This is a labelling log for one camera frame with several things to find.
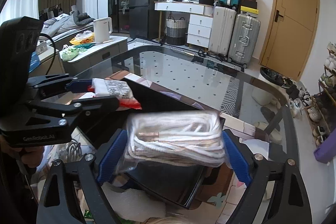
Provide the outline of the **person left hand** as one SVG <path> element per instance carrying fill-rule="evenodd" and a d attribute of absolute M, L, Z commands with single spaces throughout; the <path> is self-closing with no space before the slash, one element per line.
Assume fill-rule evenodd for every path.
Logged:
<path fill-rule="evenodd" d="M 44 151 L 44 146 L 13 148 L 1 135 L 1 174 L 15 170 L 16 160 L 29 168 L 36 168 L 42 162 Z"/>

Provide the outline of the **person right hand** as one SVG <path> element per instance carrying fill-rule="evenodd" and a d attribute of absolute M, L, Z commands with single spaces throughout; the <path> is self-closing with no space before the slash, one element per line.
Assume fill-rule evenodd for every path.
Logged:
<path fill-rule="evenodd" d="M 147 221 L 146 224 L 189 224 L 189 223 L 190 222 L 187 219 L 183 219 L 180 217 L 165 217 Z"/>

